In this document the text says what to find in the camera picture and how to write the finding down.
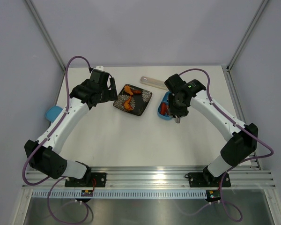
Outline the red sausage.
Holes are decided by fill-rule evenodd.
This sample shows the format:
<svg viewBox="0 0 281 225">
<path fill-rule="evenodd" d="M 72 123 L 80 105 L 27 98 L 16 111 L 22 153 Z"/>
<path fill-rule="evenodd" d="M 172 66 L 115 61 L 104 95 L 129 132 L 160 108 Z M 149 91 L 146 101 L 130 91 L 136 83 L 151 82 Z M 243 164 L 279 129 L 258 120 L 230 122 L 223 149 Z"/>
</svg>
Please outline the red sausage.
<svg viewBox="0 0 281 225">
<path fill-rule="evenodd" d="M 169 115 L 168 105 L 165 104 L 164 102 L 161 103 L 160 114 L 161 114 L 162 116 L 168 116 L 168 115 Z"/>
</svg>

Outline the blue lunch box lid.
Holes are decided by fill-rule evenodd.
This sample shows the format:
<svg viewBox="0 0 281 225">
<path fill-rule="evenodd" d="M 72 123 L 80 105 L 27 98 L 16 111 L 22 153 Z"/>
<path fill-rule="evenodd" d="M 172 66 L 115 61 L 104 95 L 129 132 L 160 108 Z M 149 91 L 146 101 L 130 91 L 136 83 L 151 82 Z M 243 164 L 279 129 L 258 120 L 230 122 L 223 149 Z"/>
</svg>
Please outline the blue lunch box lid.
<svg viewBox="0 0 281 225">
<path fill-rule="evenodd" d="M 60 106 L 53 106 L 50 109 L 48 109 L 45 113 L 45 118 L 49 121 L 49 122 L 54 122 L 56 120 L 56 118 L 59 116 L 59 114 L 62 112 L 63 108 L 61 108 Z"/>
</svg>

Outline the metal tongs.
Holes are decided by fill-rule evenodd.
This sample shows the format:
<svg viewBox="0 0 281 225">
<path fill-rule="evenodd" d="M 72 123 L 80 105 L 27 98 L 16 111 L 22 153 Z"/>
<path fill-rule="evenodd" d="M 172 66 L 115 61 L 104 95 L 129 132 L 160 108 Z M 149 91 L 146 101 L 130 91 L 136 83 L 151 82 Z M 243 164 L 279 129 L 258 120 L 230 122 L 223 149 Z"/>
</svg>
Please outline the metal tongs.
<svg viewBox="0 0 281 225">
<path fill-rule="evenodd" d="M 178 117 L 178 116 L 176 116 L 176 117 L 175 117 L 175 122 L 176 122 L 177 124 L 179 124 L 179 123 L 180 123 L 180 121 L 181 121 L 181 118 L 180 118 L 180 117 Z"/>
</svg>

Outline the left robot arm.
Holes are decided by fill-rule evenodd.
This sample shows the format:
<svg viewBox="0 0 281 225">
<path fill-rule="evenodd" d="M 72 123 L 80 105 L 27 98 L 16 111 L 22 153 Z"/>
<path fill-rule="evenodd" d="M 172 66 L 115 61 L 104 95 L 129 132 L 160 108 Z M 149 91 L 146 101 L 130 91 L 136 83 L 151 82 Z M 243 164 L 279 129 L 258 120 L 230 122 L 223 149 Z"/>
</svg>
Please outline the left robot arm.
<svg viewBox="0 0 281 225">
<path fill-rule="evenodd" d="M 92 182 L 91 168 L 84 163 L 64 159 L 63 145 L 79 121 L 97 104 L 118 98 L 115 79 L 107 72 L 90 69 L 90 78 L 68 91 L 67 104 L 56 120 L 36 141 L 25 145 L 25 166 L 59 179 L 69 177 L 82 187 Z"/>
</svg>

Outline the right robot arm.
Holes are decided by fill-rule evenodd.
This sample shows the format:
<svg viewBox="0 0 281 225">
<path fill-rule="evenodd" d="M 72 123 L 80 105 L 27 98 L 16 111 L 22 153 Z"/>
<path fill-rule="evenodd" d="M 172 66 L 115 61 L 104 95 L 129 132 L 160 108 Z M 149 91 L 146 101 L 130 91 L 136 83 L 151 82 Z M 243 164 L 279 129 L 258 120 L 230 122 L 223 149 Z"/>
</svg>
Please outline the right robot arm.
<svg viewBox="0 0 281 225">
<path fill-rule="evenodd" d="M 188 108 L 192 107 L 205 116 L 226 141 L 220 155 L 195 176 L 203 186 L 212 187 L 220 182 L 225 171 L 239 165 L 255 151 L 258 128 L 253 123 L 246 125 L 217 106 L 207 88 L 196 79 L 186 82 L 180 75 L 174 74 L 164 84 L 170 91 L 168 112 L 171 117 L 185 117 L 188 115 Z"/>
</svg>

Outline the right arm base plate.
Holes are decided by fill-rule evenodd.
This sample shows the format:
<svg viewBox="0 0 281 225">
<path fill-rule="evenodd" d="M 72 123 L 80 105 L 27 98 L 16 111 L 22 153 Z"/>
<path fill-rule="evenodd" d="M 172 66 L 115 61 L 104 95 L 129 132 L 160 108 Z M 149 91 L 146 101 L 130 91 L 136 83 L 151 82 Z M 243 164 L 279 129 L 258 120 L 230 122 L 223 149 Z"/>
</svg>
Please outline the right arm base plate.
<svg viewBox="0 0 281 225">
<path fill-rule="evenodd" d="M 189 186 L 191 188 L 219 188 L 220 183 L 224 174 L 219 177 L 213 177 L 212 175 L 207 175 L 203 172 L 189 172 L 184 175 L 189 181 Z M 222 181 L 222 187 L 231 187 L 231 182 L 228 174 L 224 175 Z"/>
</svg>

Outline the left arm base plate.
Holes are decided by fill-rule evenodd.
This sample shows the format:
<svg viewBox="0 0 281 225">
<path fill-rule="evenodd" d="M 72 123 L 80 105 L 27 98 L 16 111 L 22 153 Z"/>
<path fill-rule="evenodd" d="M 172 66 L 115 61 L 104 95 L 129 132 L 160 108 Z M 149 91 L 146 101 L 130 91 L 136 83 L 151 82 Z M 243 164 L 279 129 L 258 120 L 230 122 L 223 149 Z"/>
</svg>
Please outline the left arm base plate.
<svg viewBox="0 0 281 225">
<path fill-rule="evenodd" d="M 65 181 L 65 187 L 69 188 L 104 188 L 106 184 L 107 173 L 104 172 L 91 172 L 87 176 L 77 179 L 70 177 Z"/>
</svg>

